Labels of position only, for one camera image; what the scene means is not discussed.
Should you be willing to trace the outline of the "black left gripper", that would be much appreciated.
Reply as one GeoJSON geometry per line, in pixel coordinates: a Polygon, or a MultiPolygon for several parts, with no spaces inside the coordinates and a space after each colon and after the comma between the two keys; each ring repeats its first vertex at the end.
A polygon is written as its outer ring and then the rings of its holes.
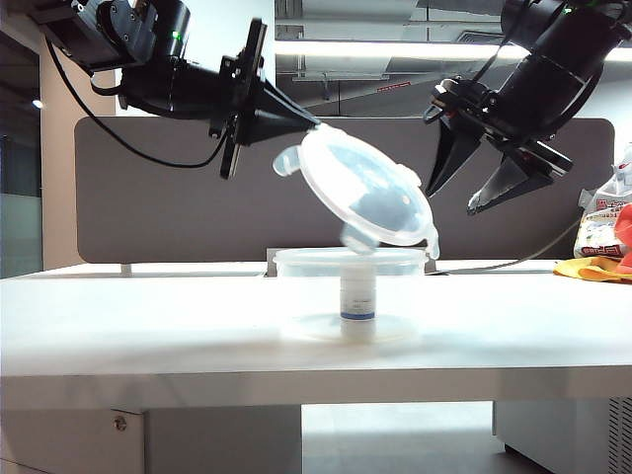
{"type": "Polygon", "coordinates": [[[293,102],[267,79],[255,97],[263,67],[262,51],[267,26],[261,18],[251,21],[247,42],[235,57],[223,56],[219,77],[222,91],[228,93],[229,112],[209,121],[209,135],[224,144],[220,177],[234,177],[242,145],[304,132],[321,121],[293,102]]]}

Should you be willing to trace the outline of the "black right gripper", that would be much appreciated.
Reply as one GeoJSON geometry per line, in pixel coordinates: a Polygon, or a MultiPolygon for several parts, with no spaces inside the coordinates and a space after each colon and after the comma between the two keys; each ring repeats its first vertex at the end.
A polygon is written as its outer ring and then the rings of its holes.
{"type": "Polygon", "coordinates": [[[435,195],[486,139],[504,154],[500,166],[467,204],[474,215],[506,200],[551,185],[551,172],[571,171],[573,162],[544,144],[535,132],[518,133],[500,116],[499,94],[480,82],[449,77],[434,86],[426,124],[439,123],[439,141],[426,194],[435,195]]]}

